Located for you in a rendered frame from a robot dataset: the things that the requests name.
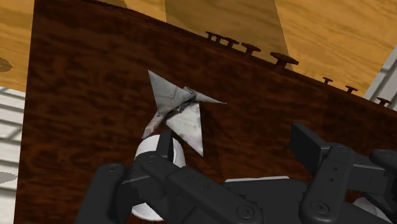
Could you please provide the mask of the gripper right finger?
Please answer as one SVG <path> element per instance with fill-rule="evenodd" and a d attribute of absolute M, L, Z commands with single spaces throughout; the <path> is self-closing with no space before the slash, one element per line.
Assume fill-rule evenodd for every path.
<path fill-rule="evenodd" d="M 376 149 L 365 157 L 302 123 L 291 124 L 289 148 L 313 175 L 299 207 L 302 224 L 397 224 L 397 151 Z M 347 203 L 348 190 L 362 192 L 386 219 Z"/>

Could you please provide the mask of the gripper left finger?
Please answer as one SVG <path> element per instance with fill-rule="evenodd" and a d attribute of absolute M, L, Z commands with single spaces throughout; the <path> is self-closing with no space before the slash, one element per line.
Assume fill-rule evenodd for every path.
<path fill-rule="evenodd" d="M 173 136 L 161 133 L 153 151 L 130 167 L 100 166 L 73 224 L 127 224 L 136 205 L 146 203 L 168 224 L 263 224 L 254 203 L 190 167 L 173 164 Z"/>

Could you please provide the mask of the white round object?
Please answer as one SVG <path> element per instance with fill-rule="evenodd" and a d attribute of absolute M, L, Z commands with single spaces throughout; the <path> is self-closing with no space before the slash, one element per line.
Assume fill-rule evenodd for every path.
<path fill-rule="evenodd" d="M 154 135 L 143 140 L 136 151 L 135 157 L 147 151 L 155 151 L 160 136 Z M 178 167 L 186 165 L 183 147 L 175 138 L 173 139 L 174 158 L 173 163 Z M 132 214 L 142 220 L 163 221 L 163 219 L 147 203 L 136 205 L 132 208 Z"/>

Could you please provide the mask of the white folded paper figure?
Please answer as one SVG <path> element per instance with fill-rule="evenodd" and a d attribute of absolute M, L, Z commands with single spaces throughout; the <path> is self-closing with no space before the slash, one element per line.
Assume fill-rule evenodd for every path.
<path fill-rule="evenodd" d="M 179 87 L 153 71 L 148 71 L 157 112 L 144 129 L 146 139 L 165 122 L 184 142 L 200 156 L 204 155 L 200 103 L 219 104 L 213 99 L 189 87 Z"/>

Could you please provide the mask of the brown wooden chest of drawers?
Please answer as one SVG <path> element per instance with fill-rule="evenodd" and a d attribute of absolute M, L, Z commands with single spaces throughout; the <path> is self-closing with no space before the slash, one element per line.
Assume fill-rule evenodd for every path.
<path fill-rule="evenodd" d="M 368 155 L 397 150 L 397 112 L 142 13 L 36 0 L 14 224 L 73 224 L 95 170 L 130 165 L 156 111 L 148 71 L 216 99 L 201 105 L 215 181 L 310 174 L 289 151 L 293 122 Z"/>

